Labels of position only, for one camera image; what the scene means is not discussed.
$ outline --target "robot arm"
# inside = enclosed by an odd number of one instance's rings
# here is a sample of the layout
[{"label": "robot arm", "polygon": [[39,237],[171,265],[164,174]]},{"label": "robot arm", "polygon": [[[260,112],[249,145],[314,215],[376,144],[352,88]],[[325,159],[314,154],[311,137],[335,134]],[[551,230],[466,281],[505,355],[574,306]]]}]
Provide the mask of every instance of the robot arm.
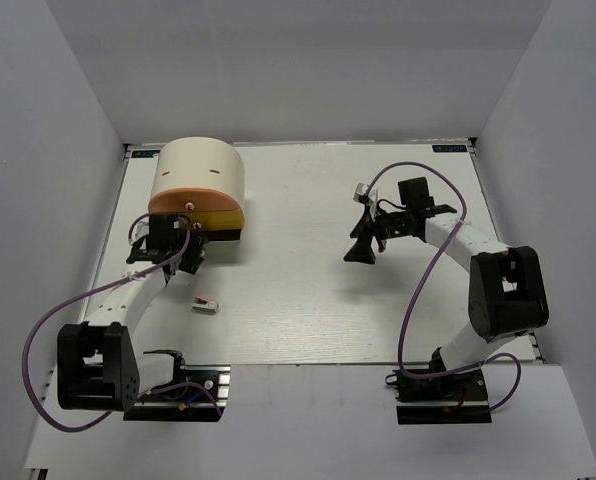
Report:
[{"label": "robot arm", "polygon": [[60,330],[58,402],[62,408],[128,411],[138,396],[176,379],[182,363],[179,352],[153,351],[136,356],[131,337],[153,298],[176,270],[193,274],[200,266],[204,237],[185,230],[177,215],[152,215],[149,234],[132,246],[126,276],[170,258],[189,235],[180,261],[114,288],[82,323]]},{"label": "robot arm", "polygon": [[[149,400],[141,399],[141,406],[134,407],[138,397],[158,385],[195,379],[180,352],[156,350],[136,356],[131,338],[176,271],[196,273],[204,243],[240,239],[245,219],[242,158],[230,145],[211,138],[168,143],[158,158],[148,209],[149,231],[133,243],[127,259],[126,277],[131,281],[114,288],[82,323],[65,325],[58,334],[58,401],[64,409],[114,410],[131,413],[132,418],[162,419],[158,412],[164,411],[164,397],[153,396],[156,413],[146,410]],[[173,263],[167,262],[174,257]],[[136,276],[154,265],[164,266]],[[217,304],[206,301],[200,307],[215,311]],[[140,409],[145,413],[136,413]],[[184,418],[177,405],[172,415],[166,418]]]}]

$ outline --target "small object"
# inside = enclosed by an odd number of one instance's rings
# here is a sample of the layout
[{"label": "small object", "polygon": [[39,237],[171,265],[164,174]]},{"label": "small object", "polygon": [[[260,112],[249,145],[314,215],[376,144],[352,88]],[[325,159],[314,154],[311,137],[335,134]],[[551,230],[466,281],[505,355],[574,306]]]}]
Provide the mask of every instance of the small object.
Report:
[{"label": "small object", "polygon": [[207,313],[216,313],[220,305],[216,298],[209,295],[199,295],[194,299],[194,303],[191,306],[194,310]]}]

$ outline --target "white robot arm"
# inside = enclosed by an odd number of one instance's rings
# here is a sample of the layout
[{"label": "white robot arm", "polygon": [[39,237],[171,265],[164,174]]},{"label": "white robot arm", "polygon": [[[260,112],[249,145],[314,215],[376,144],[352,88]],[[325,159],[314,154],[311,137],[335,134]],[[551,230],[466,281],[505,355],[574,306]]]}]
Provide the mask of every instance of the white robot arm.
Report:
[{"label": "white robot arm", "polygon": [[[399,401],[410,409],[399,421],[460,423],[459,416],[443,410],[447,401],[462,400],[461,405],[467,397],[486,401],[480,365],[501,346],[547,323],[549,311],[538,255],[530,247],[513,248],[489,238],[463,222],[452,207],[435,205],[424,177],[399,182],[398,188],[402,206],[392,204],[396,209],[392,212],[380,208],[382,200],[377,199],[375,188],[370,195],[364,185],[356,188],[354,200],[363,204],[365,211],[351,232],[356,243],[344,260],[374,264],[374,239],[382,252],[388,239],[414,236],[445,248],[444,253],[468,272],[469,322],[433,352],[428,368],[417,369],[417,373],[408,369],[409,375],[396,370],[396,381],[389,383],[398,390]],[[458,222],[462,225],[445,246]],[[438,405],[436,411],[428,408]]]},{"label": "white robot arm", "polygon": [[243,207],[244,166],[233,147],[200,137],[165,145],[149,202],[148,232],[133,242],[127,259],[130,281],[113,288],[83,322],[65,325],[58,334],[62,408],[129,412],[154,387],[185,381],[180,352],[136,355],[131,339],[169,279],[178,270],[196,273],[206,242],[240,239]]}]

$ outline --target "gray wall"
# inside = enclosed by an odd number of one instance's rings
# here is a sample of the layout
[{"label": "gray wall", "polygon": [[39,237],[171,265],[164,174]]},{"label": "gray wall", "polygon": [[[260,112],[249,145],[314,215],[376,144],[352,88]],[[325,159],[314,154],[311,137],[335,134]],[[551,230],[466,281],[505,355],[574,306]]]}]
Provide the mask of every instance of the gray wall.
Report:
[{"label": "gray wall", "polygon": [[[0,479],[19,478],[36,420],[20,375],[24,339],[42,313],[86,287],[121,159],[45,3],[0,0]],[[33,349],[39,392],[57,329]]]},{"label": "gray wall", "polygon": [[539,342],[596,455],[596,1],[553,2],[478,145],[502,237],[541,256],[551,320]]},{"label": "gray wall", "polygon": [[549,0],[49,0],[125,142],[480,133]]}]

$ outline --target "black mounting bracket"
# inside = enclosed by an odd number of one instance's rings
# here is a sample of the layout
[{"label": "black mounting bracket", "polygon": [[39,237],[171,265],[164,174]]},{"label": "black mounting bracket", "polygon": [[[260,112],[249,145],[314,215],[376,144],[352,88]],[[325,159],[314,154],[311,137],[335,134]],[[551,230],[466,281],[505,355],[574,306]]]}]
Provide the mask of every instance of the black mounting bracket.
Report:
[{"label": "black mounting bracket", "polygon": [[[102,363],[85,358],[102,355]],[[129,330],[114,322],[64,325],[58,333],[58,403],[66,410],[127,412],[138,397],[140,376]]]}]

